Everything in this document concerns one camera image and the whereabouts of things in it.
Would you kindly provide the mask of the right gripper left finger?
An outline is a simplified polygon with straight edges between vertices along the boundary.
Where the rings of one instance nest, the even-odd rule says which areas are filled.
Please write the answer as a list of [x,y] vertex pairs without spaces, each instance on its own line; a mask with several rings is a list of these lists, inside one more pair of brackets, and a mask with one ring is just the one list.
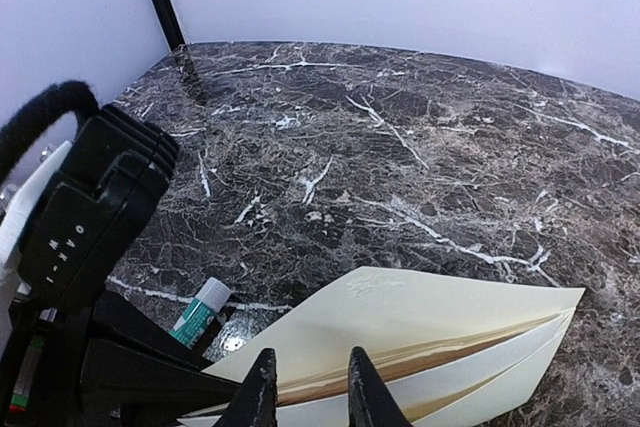
[[272,348],[263,349],[215,427],[277,425],[277,369]]

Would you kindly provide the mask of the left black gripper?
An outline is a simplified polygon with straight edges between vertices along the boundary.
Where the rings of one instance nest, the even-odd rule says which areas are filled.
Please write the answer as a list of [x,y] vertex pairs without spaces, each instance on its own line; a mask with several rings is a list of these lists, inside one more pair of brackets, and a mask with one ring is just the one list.
[[165,423],[229,402],[240,387],[200,372],[211,362],[116,292],[77,314],[28,322],[27,313],[16,308],[1,360],[3,426],[107,426],[118,407]]

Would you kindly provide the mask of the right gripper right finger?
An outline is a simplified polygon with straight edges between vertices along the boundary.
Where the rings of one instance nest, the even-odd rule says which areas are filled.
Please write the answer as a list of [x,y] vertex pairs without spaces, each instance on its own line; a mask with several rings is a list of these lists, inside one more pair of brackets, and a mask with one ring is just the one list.
[[348,367],[349,425],[354,427],[411,427],[371,359],[354,347]]

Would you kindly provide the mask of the cream envelope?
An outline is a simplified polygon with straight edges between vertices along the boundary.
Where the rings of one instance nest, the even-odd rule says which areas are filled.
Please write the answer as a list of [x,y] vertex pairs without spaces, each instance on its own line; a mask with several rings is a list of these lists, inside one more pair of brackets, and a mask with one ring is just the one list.
[[[241,381],[272,348],[280,382],[347,367],[354,347],[372,355],[539,320],[538,327],[481,352],[394,381],[384,381],[416,426],[474,426],[526,403],[548,369],[583,296],[580,288],[481,281],[414,270],[360,267],[328,284],[208,368]],[[281,426],[344,426],[347,390],[278,406]]]

